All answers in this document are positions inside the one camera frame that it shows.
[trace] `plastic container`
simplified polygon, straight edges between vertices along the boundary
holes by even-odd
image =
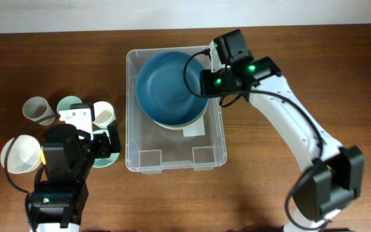
[[[166,51],[190,55],[206,46],[131,50],[127,54],[126,166],[130,171],[144,174],[161,173],[165,169],[194,168],[211,170],[225,164],[223,119],[219,99],[209,99],[204,114],[204,135],[187,136],[183,130],[163,128],[152,121],[140,108],[135,84],[142,65],[154,55]],[[205,68],[208,56],[196,57]]]

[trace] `white paper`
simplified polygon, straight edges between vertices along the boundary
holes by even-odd
[[[198,119],[193,125],[183,129],[184,137],[193,137],[201,135],[205,135],[203,117],[200,117],[200,119]]]

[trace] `wood grain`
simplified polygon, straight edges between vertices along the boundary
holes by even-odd
[[[66,95],[111,102],[125,141],[126,54],[131,49],[208,44],[232,30],[150,30],[0,35],[0,150],[30,123],[30,97],[54,108]],[[371,231],[371,24],[243,28],[257,57],[271,56],[315,119],[345,146],[366,155],[361,198],[331,227]],[[246,102],[223,110],[228,161],[212,171],[159,175],[127,170],[124,151],[109,168],[92,169],[81,231],[227,231],[281,226],[283,201],[300,172],[267,119]],[[41,141],[45,127],[30,135]],[[12,175],[32,190],[33,174]],[[0,231],[28,231],[24,195],[0,164]]]

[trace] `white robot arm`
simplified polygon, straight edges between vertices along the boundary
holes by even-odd
[[[266,57],[259,62],[254,61],[239,30],[211,41],[209,50],[202,51],[202,54],[207,55],[207,52],[211,58],[211,70],[202,72],[202,95],[198,96],[189,90],[198,97],[245,94],[245,99],[266,116],[293,152],[300,170],[309,178],[299,180],[294,187],[296,189],[287,198],[286,214],[290,222],[285,224],[283,230],[320,231],[351,200],[359,196],[363,154],[357,147],[350,150],[343,148],[314,120],[271,59]],[[302,209],[296,208],[293,216],[288,212],[290,197],[294,197],[295,203]]]

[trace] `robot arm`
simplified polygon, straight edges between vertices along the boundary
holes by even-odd
[[[93,134],[92,104],[74,104],[60,111],[60,121],[44,133],[46,165],[40,169],[30,197],[30,217],[38,232],[78,232],[88,198],[85,180],[95,159],[120,152],[117,122],[108,134]],[[45,171],[47,181],[40,181]]]
[[[330,136],[293,94],[277,65],[268,57],[254,60],[239,30],[211,41],[209,54],[211,69],[201,72],[200,97],[239,93],[266,116],[307,176],[290,192],[298,208],[288,215],[284,231],[318,231],[360,195],[362,152],[357,147],[347,150]],[[298,106],[310,122],[279,96]],[[316,127],[322,145],[310,124]]]

